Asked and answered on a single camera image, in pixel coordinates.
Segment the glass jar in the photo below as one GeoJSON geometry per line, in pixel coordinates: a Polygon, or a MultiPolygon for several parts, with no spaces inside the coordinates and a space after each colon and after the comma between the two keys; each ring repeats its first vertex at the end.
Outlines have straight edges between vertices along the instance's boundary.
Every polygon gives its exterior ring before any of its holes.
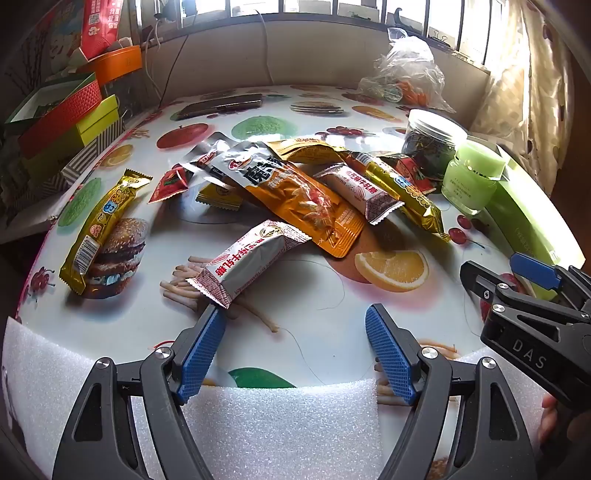
{"type": "Polygon", "coordinates": [[[451,120],[427,110],[414,109],[408,115],[408,126],[402,153],[412,157],[423,174],[442,180],[449,162],[467,138],[466,131],[451,120]]]}
{"type": "Polygon", "coordinates": [[[441,193],[464,215],[474,216],[492,198],[506,165],[490,148],[467,140],[447,166],[441,193]]]}

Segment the yellow box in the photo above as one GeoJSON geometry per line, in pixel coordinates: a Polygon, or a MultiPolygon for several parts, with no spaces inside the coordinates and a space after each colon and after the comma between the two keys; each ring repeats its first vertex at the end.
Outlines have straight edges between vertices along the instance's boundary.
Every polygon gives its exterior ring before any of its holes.
{"type": "Polygon", "coordinates": [[[118,119],[117,97],[111,95],[45,150],[33,158],[24,158],[22,163],[30,176],[29,187],[38,186],[57,174],[74,155],[118,119]]]}

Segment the white cable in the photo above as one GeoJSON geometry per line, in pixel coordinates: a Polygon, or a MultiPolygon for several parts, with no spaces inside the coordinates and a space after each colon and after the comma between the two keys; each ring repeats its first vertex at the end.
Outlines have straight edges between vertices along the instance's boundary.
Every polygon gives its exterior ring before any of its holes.
{"type": "Polygon", "coordinates": [[[271,70],[269,69],[269,36],[267,35],[267,26],[265,25],[265,19],[262,17],[261,13],[258,10],[255,10],[258,14],[259,18],[261,19],[262,29],[265,36],[265,50],[264,50],[264,59],[265,59],[265,68],[267,70],[267,76],[269,77],[269,82],[271,85],[275,85],[275,81],[273,80],[273,75],[271,75],[271,70]]]}
{"type": "Polygon", "coordinates": [[[148,48],[150,46],[150,39],[152,37],[152,33],[156,34],[156,42],[158,43],[158,49],[160,49],[160,41],[158,39],[158,34],[157,34],[158,22],[160,22],[160,20],[156,20],[156,25],[152,30],[150,30],[150,33],[148,34],[148,39],[146,40],[146,43],[145,43],[146,52],[145,52],[145,56],[144,56],[144,69],[146,72],[146,76],[150,79],[150,82],[154,86],[154,90],[156,92],[156,95],[158,96],[158,100],[162,100],[162,94],[160,93],[160,89],[158,88],[158,85],[156,85],[156,82],[154,81],[154,79],[150,75],[150,72],[148,71],[148,48]]]}

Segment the gift box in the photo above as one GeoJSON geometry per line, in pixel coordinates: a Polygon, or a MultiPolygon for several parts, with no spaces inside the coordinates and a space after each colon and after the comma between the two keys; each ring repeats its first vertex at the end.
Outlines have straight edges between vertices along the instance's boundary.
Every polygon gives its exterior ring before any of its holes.
{"type": "Polygon", "coordinates": [[[48,148],[100,105],[100,87],[95,74],[91,76],[92,82],[65,98],[19,137],[25,158],[33,158],[48,148]]]}
{"type": "MultiPolygon", "coordinates": [[[[585,257],[558,210],[539,185],[509,158],[503,176],[486,210],[499,226],[511,248],[548,265],[581,268],[585,257]]],[[[532,284],[535,295],[551,300],[556,292],[532,284]]]]}
{"type": "Polygon", "coordinates": [[[9,218],[18,212],[40,202],[56,193],[65,192],[84,171],[96,162],[96,159],[111,145],[118,136],[125,131],[125,125],[120,118],[105,128],[97,137],[85,146],[68,164],[56,175],[42,182],[39,186],[27,191],[16,198],[9,207],[9,218]]]}
{"type": "MultiPolygon", "coordinates": [[[[22,135],[44,115],[56,109],[61,103],[68,100],[69,104],[70,97],[74,96],[78,98],[79,92],[89,86],[94,80],[95,75],[90,72],[70,75],[69,77],[43,83],[16,107],[4,122],[4,131],[7,135],[22,135]]],[[[80,112],[80,108],[84,107],[79,105],[77,109],[73,109],[72,114],[86,113],[86,111],[80,112]]]]}
{"type": "Polygon", "coordinates": [[[45,150],[33,158],[23,159],[30,180],[35,188],[53,177],[85,146],[89,145],[103,130],[119,119],[115,95],[103,100],[91,113],[58,137],[45,150]]]}

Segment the orange snack package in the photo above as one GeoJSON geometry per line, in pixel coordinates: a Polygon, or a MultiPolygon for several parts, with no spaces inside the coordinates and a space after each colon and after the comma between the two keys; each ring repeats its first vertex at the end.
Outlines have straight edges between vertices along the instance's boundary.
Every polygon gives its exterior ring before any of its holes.
{"type": "Polygon", "coordinates": [[[344,257],[363,229],[364,218],[347,201],[283,161],[263,142],[239,143],[205,168],[213,176],[228,176],[244,187],[334,257],[344,257]]]}

